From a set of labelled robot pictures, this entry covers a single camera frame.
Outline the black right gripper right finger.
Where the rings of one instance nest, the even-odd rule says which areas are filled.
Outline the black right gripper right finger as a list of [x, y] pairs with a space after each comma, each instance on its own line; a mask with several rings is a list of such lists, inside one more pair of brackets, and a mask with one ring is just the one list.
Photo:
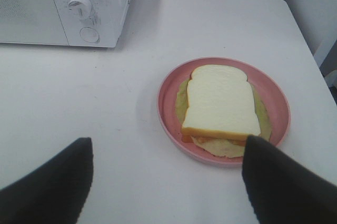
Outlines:
[[242, 177], [259, 223], [336, 223], [336, 186], [261, 137], [247, 138]]

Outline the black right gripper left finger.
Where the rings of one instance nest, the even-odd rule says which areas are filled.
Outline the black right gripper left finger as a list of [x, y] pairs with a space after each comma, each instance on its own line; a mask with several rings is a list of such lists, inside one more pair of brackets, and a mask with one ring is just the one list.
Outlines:
[[92, 181], [92, 140], [79, 138], [1, 189], [1, 223], [77, 223]]

